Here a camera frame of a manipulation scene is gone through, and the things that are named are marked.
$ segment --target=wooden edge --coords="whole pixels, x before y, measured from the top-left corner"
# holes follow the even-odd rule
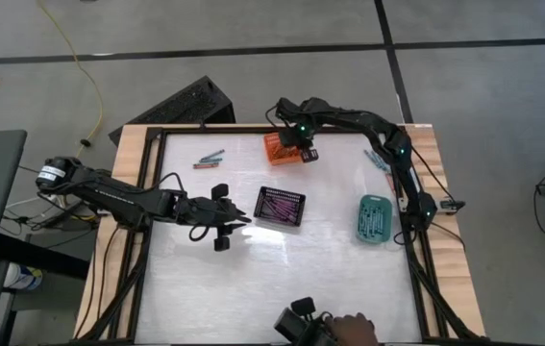
[[[436,143],[434,128],[432,126],[413,126],[407,127],[407,132],[411,137],[413,147],[424,158],[437,179],[447,188],[447,179]],[[445,191],[430,175],[426,165],[416,155],[413,155],[412,161],[424,190],[437,198],[446,197]],[[434,218],[434,223],[460,236],[458,221],[454,215],[438,213]],[[431,225],[429,228],[428,237],[440,293],[471,331],[484,335],[482,316],[462,244],[435,225]],[[419,253],[418,258],[423,263],[420,246],[417,242],[415,242],[415,249]],[[432,336],[438,336],[432,299],[423,286],[422,295],[424,296],[429,330]],[[451,329],[449,332],[450,336],[454,335]]]
[[[118,151],[116,153],[116,159],[114,161],[114,167],[112,176],[122,182],[135,185],[137,184],[137,174],[139,171],[139,165],[141,163],[141,157],[143,154],[143,147],[146,137],[145,127],[130,127],[125,128],[122,133],[122,139]],[[97,240],[95,245],[95,261],[92,261],[90,268],[88,269],[87,283],[82,295],[82,303],[80,304],[80,310],[78,311],[78,318],[76,319],[76,330],[74,331],[74,337],[77,337],[76,332],[80,328],[80,325],[85,319],[87,312],[89,297],[92,289],[92,265],[94,265],[95,278],[94,278],[94,290],[92,291],[92,304],[88,312],[86,321],[80,335],[85,334],[90,330],[92,325],[97,320],[97,311],[99,311],[99,298],[101,296],[101,273],[103,269],[103,256],[108,248],[108,242],[111,234],[115,229],[115,221],[112,217],[104,217],[99,225],[99,231],[97,231]],[[125,244],[127,239],[127,233],[124,231],[118,231],[114,237],[110,250],[108,251],[107,264],[106,264],[106,277],[103,292],[103,304],[101,312],[105,309],[105,306],[113,298],[117,285],[118,285],[118,273],[120,272],[120,266],[122,264],[122,258],[125,250]]]
[[[434,129],[431,124],[401,124],[404,126],[413,145],[424,157],[424,160],[428,163],[429,167],[433,170],[436,177],[445,186],[447,185],[447,179],[445,178],[441,157],[438,152],[438,146],[434,136]],[[210,124],[207,125],[209,129],[222,129],[222,128],[248,128],[248,127],[269,127],[268,124]],[[146,130],[149,127],[164,128],[164,129],[197,129],[200,126],[194,124],[169,124],[169,125],[126,125],[123,127],[122,137],[116,153],[116,159],[112,171],[112,176],[115,179],[121,180],[125,183],[135,185],[137,183],[137,175],[139,173],[139,166],[141,163],[141,156],[143,154],[144,142]],[[151,157],[154,157],[156,147],[151,150]],[[416,157],[413,157],[413,163],[415,170],[420,175],[420,180],[423,187],[436,197],[444,197],[445,193],[438,186],[437,182],[432,178],[425,165]],[[149,162],[149,169],[147,174],[147,184],[152,181],[151,174],[154,171],[154,166],[150,167],[150,164],[154,165],[154,160]],[[434,222],[441,226],[453,231],[459,235],[458,222],[454,216],[438,215]],[[108,247],[108,240],[115,227],[115,222],[110,217],[102,220],[97,234],[96,253],[103,254]],[[434,267],[436,270],[439,289],[441,294],[448,301],[450,306],[458,314],[458,316],[464,321],[466,326],[477,334],[483,334],[483,322],[477,305],[477,298],[471,281],[471,276],[468,271],[468,263],[466,256],[464,255],[461,245],[455,239],[450,238],[448,235],[440,232],[429,232],[430,244],[433,250]],[[110,251],[108,253],[108,264],[106,265],[106,283],[103,294],[103,307],[108,304],[115,294],[116,286],[118,282],[118,273],[120,271],[120,265],[122,263],[123,253],[125,249],[126,233],[122,232],[117,234],[112,241]],[[134,249],[133,259],[136,258],[139,247],[136,245]],[[95,257],[95,271],[101,273],[103,267],[103,255]],[[92,271],[88,271],[87,284],[83,293],[82,303],[80,305],[80,311],[78,313],[78,319],[76,323],[76,329],[82,323],[84,314],[88,305],[88,297],[90,295],[91,283],[92,283]],[[87,321],[82,328],[81,334],[85,333],[95,322],[97,315],[97,305],[99,303],[101,275],[95,275],[95,290],[92,296],[92,306],[88,314]],[[428,324],[432,335],[435,335],[436,324],[434,319],[434,308],[432,300],[428,293],[423,290],[425,299]],[[127,333],[127,325],[129,321],[129,315],[131,313],[132,293],[125,300],[123,310],[121,313],[121,319],[118,329],[118,337],[125,337]]]

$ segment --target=table surface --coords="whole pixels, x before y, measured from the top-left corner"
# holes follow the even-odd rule
[[[212,250],[215,235],[193,242],[190,226],[155,223],[137,344],[283,342],[271,327],[283,308],[304,297],[314,300],[318,313],[362,312],[376,321],[380,341],[421,340],[405,248],[356,237],[360,199],[394,198],[384,172],[363,153],[368,138],[319,134],[314,147],[315,162],[273,166],[263,134],[167,136],[161,177],[179,173],[189,197],[210,196],[214,185],[227,184],[229,197],[248,217],[262,186],[303,194],[306,201],[300,227],[254,218],[234,231],[231,248],[222,253]],[[225,149],[218,167],[192,169],[214,148]],[[161,184],[177,187],[173,179]],[[396,235],[400,219],[397,207],[391,209]]]
[[[267,127],[268,125],[231,124],[210,126]],[[194,128],[196,126],[166,125],[163,127]],[[115,179],[121,180],[128,184],[136,184],[147,128],[147,125],[129,125],[124,128],[112,172],[112,176]],[[412,139],[413,146],[426,160],[438,180],[444,185],[447,185],[432,125],[408,124],[406,125],[406,128],[408,134]],[[157,145],[154,143],[151,150],[151,157],[154,157],[156,155],[156,151]],[[415,170],[420,176],[420,181],[424,189],[436,198],[444,198],[445,192],[440,188],[440,186],[438,186],[436,180],[428,173],[426,166],[416,156],[413,156],[413,164]],[[154,165],[155,161],[150,160],[147,171],[148,174],[146,177],[146,185],[150,185],[152,182],[152,172],[154,171]],[[434,222],[459,235],[458,222],[453,215],[438,214],[434,219]],[[105,218],[101,222],[96,242],[97,254],[104,254],[106,252],[114,228],[115,222],[109,217]],[[475,291],[473,289],[471,276],[468,270],[466,256],[464,255],[461,244],[456,239],[453,239],[452,237],[444,234],[443,232],[440,232],[436,226],[431,226],[429,231],[429,237],[433,253],[434,267],[441,294],[445,297],[450,306],[464,321],[469,329],[477,334],[483,334],[483,322],[481,319],[479,307],[477,305],[477,299],[475,297]],[[126,233],[117,233],[113,238],[110,244],[110,249],[108,251],[103,294],[101,295],[100,291],[101,275],[96,275],[94,290],[92,292],[92,304],[90,307],[90,312],[88,313],[88,318],[85,321],[82,334],[87,331],[96,320],[95,317],[97,316],[100,297],[102,297],[101,311],[103,311],[105,309],[105,306],[110,302],[111,298],[115,294],[116,285],[118,282],[118,273],[122,264],[125,244]],[[134,251],[135,255],[133,256],[133,259],[135,260],[136,254],[138,252],[137,245],[135,245]],[[95,265],[96,273],[100,274],[103,267],[102,257],[96,257],[95,262],[91,265]],[[87,285],[85,287],[80,311],[78,314],[78,320],[76,323],[77,327],[79,327],[83,323],[85,312],[87,310],[90,299],[91,289],[92,270],[89,270]],[[428,324],[430,326],[430,333],[431,335],[436,335],[434,307],[428,294],[425,292],[424,289],[422,290],[424,293],[423,295],[425,300]],[[132,294],[127,297],[125,304],[123,304],[118,329],[118,337],[124,337],[127,334],[127,325],[129,315],[131,313],[131,301]]]

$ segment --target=gray floor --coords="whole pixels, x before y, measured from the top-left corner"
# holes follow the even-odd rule
[[[545,37],[543,1],[384,4],[398,42]],[[48,0],[47,7],[83,54],[382,41],[374,4],[366,0]],[[0,57],[64,54],[34,0],[0,0]],[[545,344],[545,235],[532,210],[534,184],[545,175],[545,46],[402,51],[398,59],[414,120],[435,125],[451,190],[467,201],[460,229],[486,332]],[[203,75],[230,96],[242,123],[262,122],[281,96],[312,95],[402,121],[381,51],[85,66],[106,104],[101,135],[83,155],[96,167],[111,168],[109,131]],[[72,63],[0,65],[0,130],[29,132],[23,164],[72,155],[96,113],[93,90]],[[35,195],[32,178],[18,173],[11,201]],[[541,207],[545,224],[545,201]],[[86,248],[75,250],[86,255]],[[44,334],[27,326],[50,315],[23,315],[13,344],[66,340],[76,308],[48,312],[57,322],[42,319]]]

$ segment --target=orange object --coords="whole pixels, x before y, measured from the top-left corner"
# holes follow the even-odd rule
[[[263,136],[265,154],[272,165],[302,162],[300,151],[296,147],[285,148],[279,139],[279,133]]]

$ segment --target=plastic container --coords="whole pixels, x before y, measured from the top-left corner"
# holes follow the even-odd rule
[[[43,274],[33,267],[10,263],[3,287],[11,289],[32,290],[41,284]]]
[[[307,196],[262,186],[253,216],[283,225],[300,226]]]
[[[272,165],[302,162],[300,151],[296,147],[285,148],[279,139],[279,133],[263,136],[265,154]]]
[[[365,195],[359,201],[358,231],[361,241],[379,244],[391,237],[391,202],[388,199]]]

